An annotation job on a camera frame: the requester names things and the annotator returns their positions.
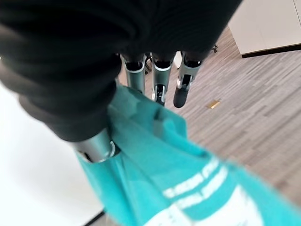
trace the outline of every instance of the white cabinet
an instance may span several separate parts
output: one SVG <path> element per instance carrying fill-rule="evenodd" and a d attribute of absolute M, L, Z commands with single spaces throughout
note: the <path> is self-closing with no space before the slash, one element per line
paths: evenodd
<path fill-rule="evenodd" d="M 247 0 L 241 3 L 233 15 L 229 28 L 241 54 L 266 48 Z"/>
<path fill-rule="evenodd" d="M 293 0 L 296 6 L 296 10 L 299 16 L 299 21 L 301 21 L 301 0 Z"/>
<path fill-rule="evenodd" d="M 245 54 L 300 44 L 298 16 L 301 0 L 244 0 L 229 27 L 240 53 Z"/>

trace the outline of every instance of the white wall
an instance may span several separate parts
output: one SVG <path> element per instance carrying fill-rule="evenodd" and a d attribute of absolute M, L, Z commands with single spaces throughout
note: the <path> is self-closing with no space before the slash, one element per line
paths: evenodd
<path fill-rule="evenodd" d="M 102 210 L 74 151 L 0 83 L 0 225 L 81 226 Z"/>

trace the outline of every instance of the white stripe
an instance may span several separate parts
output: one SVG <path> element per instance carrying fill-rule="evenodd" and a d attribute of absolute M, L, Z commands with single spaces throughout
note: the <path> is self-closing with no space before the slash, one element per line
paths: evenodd
<path fill-rule="evenodd" d="M 145 226 L 264 226 L 254 201 L 237 186 L 229 200 L 209 217 L 192 222 L 174 204 L 150 219 Z"/>

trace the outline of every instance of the white surface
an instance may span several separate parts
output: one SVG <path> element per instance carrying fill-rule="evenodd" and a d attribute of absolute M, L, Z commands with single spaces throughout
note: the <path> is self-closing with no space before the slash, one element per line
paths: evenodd
<path fill-rule="evenodd" d="M 241 54 L 301 43 L 294 0 L 244 0 L 229 27 Z"/>
<path fill-rule="evenodd" d="M 249 1 L 244 0 L 232 19 L 229 28 L 241 54 L 266 49 L 260 29 L 254 20 Z"/>
<path fill-rule="evenodd" d="M 74 151 L 0 84 L 0 225 L 81 226 L 102 210 Z"/>
<path fill-rule="evenodd" d="M 301 25 L 293 0 L 248 0 L 267 48 L 301 43 Z"/>
<path fill-rule="evenodd" d="M 299 21 L 301 21 L 301 0 L 293 0 L 296 6 Z"/>

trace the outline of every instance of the metal finger segment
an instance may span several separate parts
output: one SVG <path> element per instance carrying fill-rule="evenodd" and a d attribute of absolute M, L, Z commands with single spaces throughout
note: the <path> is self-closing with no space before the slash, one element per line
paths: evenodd
<path fill-rule="evenodd" d="M 183 53 L 182 63 L 177 80 L 177 87 L 174 94 L 175 107 L 180 108 L 185 105 L 189 89 L 192 85 L 192 82 L 195 80 L 201 64 L 202 58 L 194 58 L 191 60 L 189 53 Z"/>

